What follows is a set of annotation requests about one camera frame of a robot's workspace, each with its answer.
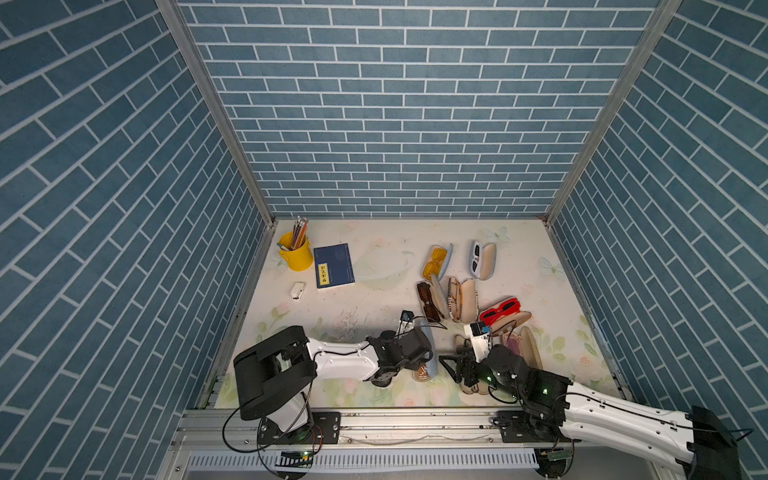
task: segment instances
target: white table surface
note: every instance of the white table surface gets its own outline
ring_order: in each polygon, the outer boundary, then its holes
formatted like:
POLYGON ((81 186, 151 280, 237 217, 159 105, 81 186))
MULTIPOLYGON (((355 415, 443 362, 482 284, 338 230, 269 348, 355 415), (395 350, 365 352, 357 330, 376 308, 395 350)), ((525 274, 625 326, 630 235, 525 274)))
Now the white table surface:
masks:
MULTIPOLYGON (((290 231, 292 220, 277 224, 274 242, 290 231)), ((563 274, 544 225, 537 220, 310 220, 312 245, 349 244, 356 282, 318 291, 314 266, 293 272, 273 244, 235 348, 235 355, 282 328, 301 325, 307 336, 329 342, 356 343, 383 330, 397 330, 400 312, 422 315, 415 285, 433 244, 453 255, 447 276, 470 278, 468 254, 472 240, 496 242, 492 278, 477 280, 480 307, 509 296, 520 300, 533 318, 525 325, 534 332, 544 368, 609 395, 618 396, 594 336, 563 274), (295 282, 305 282, 300 301, 290 299, 295 282)), ((445 322, 449 330, 430 329, 436 354, 452 353, 453 338, 463 324, 445 322)), ((437 378, 416 382, 403 370, 380 389, 370 382, 328 379, 314 384, 313 407, 485 406, 500 405, 489 396, 466 395, 440 366, 437 378)), ((237 406, 230 364, 216 408, 237 406)))

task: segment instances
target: brick wall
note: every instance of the brick wall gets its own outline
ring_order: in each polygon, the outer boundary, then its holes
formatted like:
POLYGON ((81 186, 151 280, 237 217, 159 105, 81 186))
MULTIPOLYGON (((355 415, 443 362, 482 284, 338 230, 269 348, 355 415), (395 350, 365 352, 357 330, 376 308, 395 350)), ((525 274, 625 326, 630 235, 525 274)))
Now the brick wall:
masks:
POLYGON ((768 3, 685 0, 555 229, 636 397, 768 471, 768 3))
POLYGON ((0 2, 0 478, 144 478, 263 222, 152 0, 0 2))
POLYGON ((544 213, 656 3, 181 2, 282 217, 544 213))

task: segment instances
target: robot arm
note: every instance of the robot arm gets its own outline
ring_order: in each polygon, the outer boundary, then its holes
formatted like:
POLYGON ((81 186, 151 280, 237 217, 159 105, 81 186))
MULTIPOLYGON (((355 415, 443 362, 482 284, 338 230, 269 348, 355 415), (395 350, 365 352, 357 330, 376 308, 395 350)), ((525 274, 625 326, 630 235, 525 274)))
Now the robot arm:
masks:
POLYGON ((235 357, 240 417, 275 422, 283 432, 308 423, 308 389, 314 379, 350 378, 386 387, 402 369, 432 358, 422 329, 401 336, 387 331, 362 343, 326 343, 290 326, 235 357))
POLYGON ((449 373, 457 382, 472 386, 483 381, 517 396, 531 433, 542 440, 590 440, 646 458, 689 480, 740 478, 736 441, 710 410, 694 406, 684 413, 639 405, 531 368, 504 346, 493 346, 480 359, 477 351, 441 356, 441 362, 456 362, 456 371, 449 373))

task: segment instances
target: blue book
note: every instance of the blue book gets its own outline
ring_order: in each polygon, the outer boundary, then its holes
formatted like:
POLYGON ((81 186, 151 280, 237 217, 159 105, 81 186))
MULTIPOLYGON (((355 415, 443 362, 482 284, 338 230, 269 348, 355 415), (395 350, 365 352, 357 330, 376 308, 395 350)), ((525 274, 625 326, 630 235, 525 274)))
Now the blue book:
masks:
POLYGON ((340 243, 330 247, 316 248, 315 276, 318 289, 355 283, 352 259, 349 258, 349 245, 340 243))

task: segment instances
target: yellow bucket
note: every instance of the yellow bucket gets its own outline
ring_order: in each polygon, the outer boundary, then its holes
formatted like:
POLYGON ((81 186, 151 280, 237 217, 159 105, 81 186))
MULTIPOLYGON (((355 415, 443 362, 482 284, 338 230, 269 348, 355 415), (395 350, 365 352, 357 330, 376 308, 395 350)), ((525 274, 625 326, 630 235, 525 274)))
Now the yellow bucket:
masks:
MULTIPOLYGON (((292 241, 293 232, 288 232, 280 238, 280 245, 289 247, 292 241)), ((288 262, 288 268, 296 272, 301 272, 310 268, 312 264, 315 263, 315 257, 313 257, 312 250, 310 250, 311 246, 312 244, 310 243, 309 237, 305 237, 301 247, 288 251, 281 248, 278 250, 278 253, 286 262, 288 262)))

